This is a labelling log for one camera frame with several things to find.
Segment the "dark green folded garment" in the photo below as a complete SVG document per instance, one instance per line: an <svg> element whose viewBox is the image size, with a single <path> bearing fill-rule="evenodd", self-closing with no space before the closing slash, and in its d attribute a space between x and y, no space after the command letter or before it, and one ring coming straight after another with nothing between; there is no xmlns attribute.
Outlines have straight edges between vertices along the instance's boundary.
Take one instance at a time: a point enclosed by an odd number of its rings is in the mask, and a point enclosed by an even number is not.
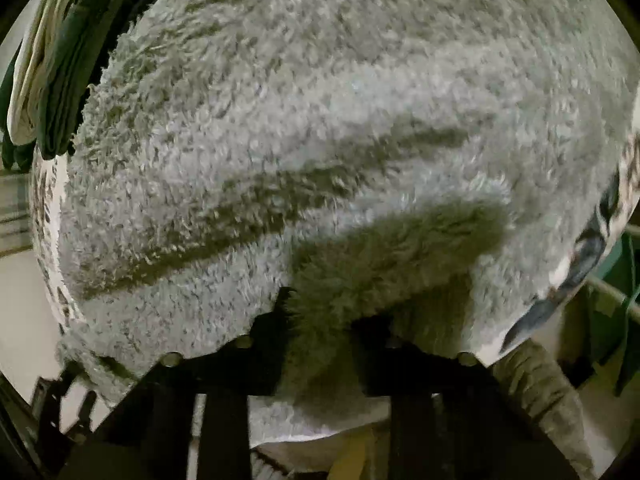
<svg viewBox="0 0 640 480"><path fill-rule="evenodd" d="M14 55L1 52L1 166L27 172L35 154L45 160L71 153L88 89L96 84L119 35L156 0L73 0L46 62L32 143L15 145L6 134ZM16 22L1 29L1 44Z"/></svg>

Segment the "cream folded garment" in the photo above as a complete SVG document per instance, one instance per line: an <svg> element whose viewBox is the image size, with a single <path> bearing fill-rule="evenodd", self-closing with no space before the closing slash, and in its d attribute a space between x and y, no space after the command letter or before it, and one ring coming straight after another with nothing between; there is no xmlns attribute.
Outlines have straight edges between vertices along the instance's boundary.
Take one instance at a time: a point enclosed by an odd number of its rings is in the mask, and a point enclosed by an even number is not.
<svg viewBox="0 0 640 480"><path fill-rule="evenodd" d="M6 134L15 145L32 143L46 62L73 0L29 0L1 45L12 53L13 75L6 112Z"/></svg>

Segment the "floral cream brown blanket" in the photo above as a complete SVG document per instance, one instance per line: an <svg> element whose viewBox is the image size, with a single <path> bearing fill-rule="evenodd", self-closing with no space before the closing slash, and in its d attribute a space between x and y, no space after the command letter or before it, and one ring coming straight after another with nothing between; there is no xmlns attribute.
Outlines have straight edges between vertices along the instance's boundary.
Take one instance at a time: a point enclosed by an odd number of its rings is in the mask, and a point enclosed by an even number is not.
<svg viewBox="0 0 640 480"><path fill-rule="evenodd" d="M85 322L61 271L58 239L61 207L68 180L67 162L45 162L36 158L29 192L34 251L46 284L46 296L62 334ZM608 272L610 257L622 250L620 238L639 203L639 127L633 126L622 159L598 208L578 236L575 247L550 274L549 287L535 297L528 311L504 335L503 348L510 348L544 324L578 291L586 276L602 268Z"/></svg>

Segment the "grey fluffy fleece pants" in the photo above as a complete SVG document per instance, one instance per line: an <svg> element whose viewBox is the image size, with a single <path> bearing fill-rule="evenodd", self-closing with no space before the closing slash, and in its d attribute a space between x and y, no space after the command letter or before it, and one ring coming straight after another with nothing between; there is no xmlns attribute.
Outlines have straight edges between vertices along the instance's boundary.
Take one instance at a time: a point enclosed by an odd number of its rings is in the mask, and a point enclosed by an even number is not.
<svg viewBox="0 0 640 480"><path fill-rule="evenodd" d="M292 288L250 443L379 422L347 331L484 351L558 289L632 130L639 52L606 0L157 0L84 108L58 346L116 404Z"/></svg>

